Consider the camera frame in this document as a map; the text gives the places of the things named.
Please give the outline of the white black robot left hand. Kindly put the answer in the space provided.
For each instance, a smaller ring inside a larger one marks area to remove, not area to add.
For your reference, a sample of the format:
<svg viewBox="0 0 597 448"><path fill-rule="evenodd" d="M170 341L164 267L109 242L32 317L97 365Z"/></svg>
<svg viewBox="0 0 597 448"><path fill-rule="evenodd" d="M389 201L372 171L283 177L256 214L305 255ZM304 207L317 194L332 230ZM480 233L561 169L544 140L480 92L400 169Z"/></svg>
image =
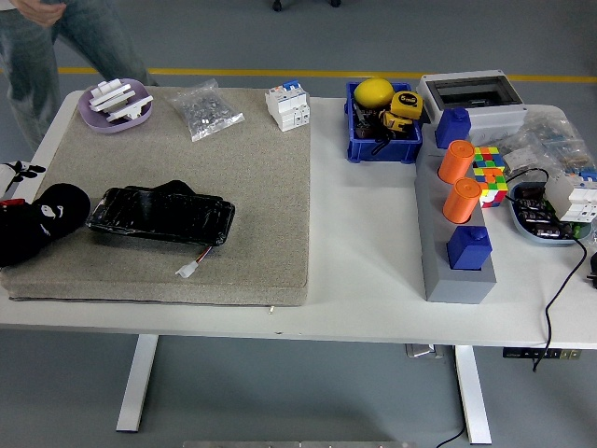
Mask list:
<svg viewBox="0 0 597 448"><path fill-rule="evenodd" d="M1 164L1 219L5 224L34 224L58 221L64 215L62 205L27 203L23 198L5 199L4 194L25 179L32 179L46 172L46 168L30 162L13 161Z"/></svg>

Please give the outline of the person's hand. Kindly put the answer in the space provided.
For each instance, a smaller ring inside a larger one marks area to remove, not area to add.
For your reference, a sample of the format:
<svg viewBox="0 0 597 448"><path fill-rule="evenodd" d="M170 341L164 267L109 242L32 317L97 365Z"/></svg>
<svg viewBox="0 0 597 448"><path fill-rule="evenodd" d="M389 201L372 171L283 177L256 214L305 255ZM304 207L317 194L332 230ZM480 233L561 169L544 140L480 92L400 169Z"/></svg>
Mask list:
<svg viewBox="0 0 597 448"><path fill-rule="evenodd" d="M10 4L25 19L46 28L55 24L66 10L65 3L48 4L38 0L10 0Z"/></svg>

